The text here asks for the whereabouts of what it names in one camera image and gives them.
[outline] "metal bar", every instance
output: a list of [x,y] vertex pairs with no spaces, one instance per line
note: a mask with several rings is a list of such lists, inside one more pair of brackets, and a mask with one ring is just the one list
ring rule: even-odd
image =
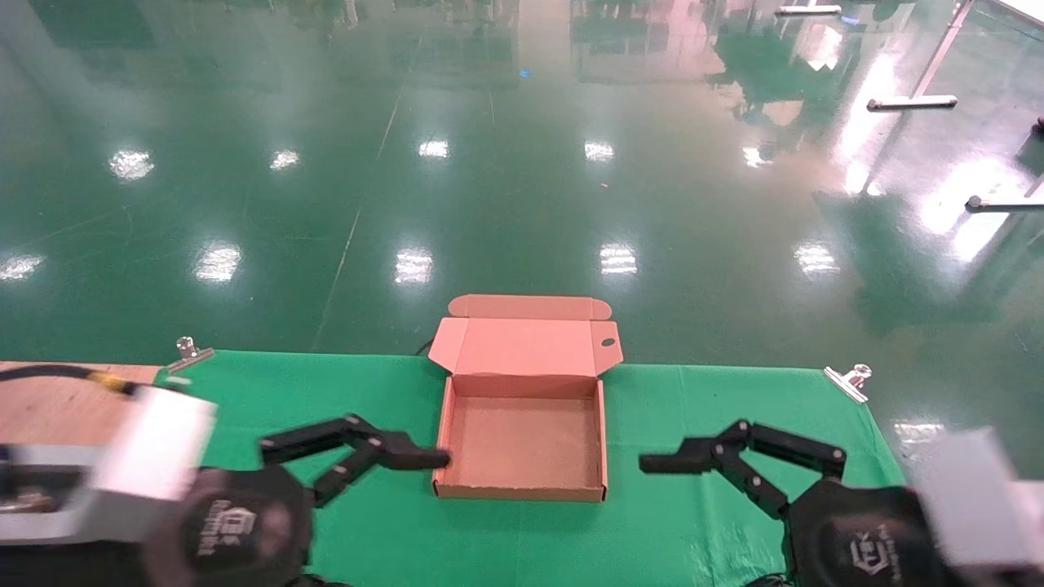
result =
[[841,14],[841,7],[837,4],[824,4],[822,6],[780,6],[776,8],[777,17],[823,17]]
[[946,33],[939,41],[935,52],[931,54],[928,66],[921,73],[921,78],[918,79],[917,85],[914,87],[914,92],[909,96],[872,99],[867,102],[867,110],[880,112],[915,108],[953,108],[957,105],[956,96],[932,96],[925,95],[925,92],[928,90],[928,86],[931,85],[931,79],[935,76],[935,72],[942,66],[946,53],[950,50],[950,46],[953,45],[953,41],[957,38],[957,33],[960,32],[960,27],[964,25],[965,19],[968,18],[974,6],[975,0],[965,0],[965,3],[954,13],[953,19],[950,20],[950,24],[946,27]]
[[[1041,192],[1040,197],[1037,197],[1037,192]],[[988,212],[991,209],[996,212],[1005,212],[1019,208],[1044,208],[1044,175],[1038,178],[1037,182],[1026,190],[1026,193],[1022,197],[982,199],[977,195],[973,195],[968,198],[968,203],[965,206],[976,212]]]
[[974,5],[975,0],[965,0],[965,3],[957,9],[957,13],[953,15],[953,20],[950,21],[950,26],[946,28],[946,34],[943,36],[943,39],[939,42],[939,46],[935,47],[935,52],[932,53],[931,61],[928,62],[928,67],[921,74],[921,79],[918,80],[917,86],[914,87],[914,93],[910,94],[911,98],[920,98],[924,95],[924,92],[928,89],[928,85],[931,84],[931,78],[939,71],[939,66],[943,64],[943,58],[946,57],[950,46],[953,45],[953,40],[960,32],[960,26],[964,25],[965,19],[972,11]]

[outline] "metal pole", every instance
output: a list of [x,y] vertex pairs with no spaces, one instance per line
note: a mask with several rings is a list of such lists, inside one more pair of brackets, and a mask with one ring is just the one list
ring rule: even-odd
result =
[[972,6],[974,5],[975,0],[965,0],[965,3],[957,8],[957,13],[953,15],[953,20],[950,21],[950,26],[946,29],[946,34],[943,36],[943,39],[939,42],[939,46],[935,47],[935,52],[932,53],[931,61],[928,62],[928,67],[925,68],[924,73],[921,74],[921,79],[918,80],[917,86],[914,88],[914,93],[910,94],[911,98],[920,98],[928,90],[931,78],[939,71],[939,66],[943,64],[943,58],[946,57],[947,51],[950,50],[950,45],[953,45],[953,40],[957,38],[957,33],[960,32],[960,26],[965,23],[965,19],[972,11]]
[[1037,192],[1044,192],[1044,175],[1037,178],[1037,182],[1026,190],[1025,195],[1022,197],[983,199],[977,195],[973,195],[968,198],[968,203],[965,206],[976,212],[989,212],[991,209],[997,212],[1013,212],[1019,208],[1044,208],[1044,197],[1034,197],[1037,195]]

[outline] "green tablecloth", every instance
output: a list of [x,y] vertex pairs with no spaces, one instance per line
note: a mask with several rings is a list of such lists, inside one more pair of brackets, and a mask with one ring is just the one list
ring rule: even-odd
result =
[[[258,467],[260,437],[348,413],[433,443],[446,376],[423,357],[234,351],[179,375],[219,406],[206,464],[237,469]],[[849,485],[903,482],[867,406],[817,370],[622,365],[604,381],[607,502],[437,499],[428,473],[375,470],[317,514],[311,571],[360,587],[740,586],[783,570],[782,523],[717,474],[638,470],[639,453],[739,418],[845,447]],[[310,480],[341,456],[291,469]],[[745,457],[792,497],[816,478]]]

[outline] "black robotic finger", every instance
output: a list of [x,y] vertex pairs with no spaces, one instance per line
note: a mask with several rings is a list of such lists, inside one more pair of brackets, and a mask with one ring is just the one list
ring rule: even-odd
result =
[[325,508],[327,503],[343,493],[350,485],[357,482],[377,464],[379,455],[379,446],[367,443],[353,450],[345,460],[323,473],[312,485],[315,507]]
[[345,444],[345,418],[327,420],[267,436],[258,443],[265,465],[304,459]]
[[717,453],[716,460],[721,475],[768,517],[782,519],[790,504],[786,494],[743,462],[732,447],[717,445],[715,449],[718,447],[721,447],[721,451]]
[[714,468],[715,438],[687,438],[672,454],[642,454],[638,467],[645,473],[699,474]]
[[761,424],[751,426],[750,438],[755,452],[817,471],[826,477],[839,479],[845,474],[848,455],[840,447]]
[[406,432],[384,432],[380,464],[396,471],[420,471],[442,469],[450,464],[450,453],[445,450],[421,448],[413,444]]

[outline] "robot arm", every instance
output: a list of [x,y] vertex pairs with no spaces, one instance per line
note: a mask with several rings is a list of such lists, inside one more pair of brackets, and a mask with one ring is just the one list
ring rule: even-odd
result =
[[[745,448],[823,477],[792,502],[739,453]],[[784,523],[787,573],[798,587],[951,587],[917,496],[902,487],[841,485],[847,455],[789,432],[740,420],[716,437],[687,438],[673,454],[644,454],[646,473],[720,472]]]
[[[23,376],[41,374],[62,375]],[[374,467],[423,470],[450,462],[446,451],[350,415],[262,439],[258,470],[198,468],[214,405],[151,385],[114,381],[111,389],[117,386],[135,405],[109,445],[0,449],[5,587],[325,583],[303,572],[314,509]],[[352,451],[312,487],[283,467],[343,447]]]

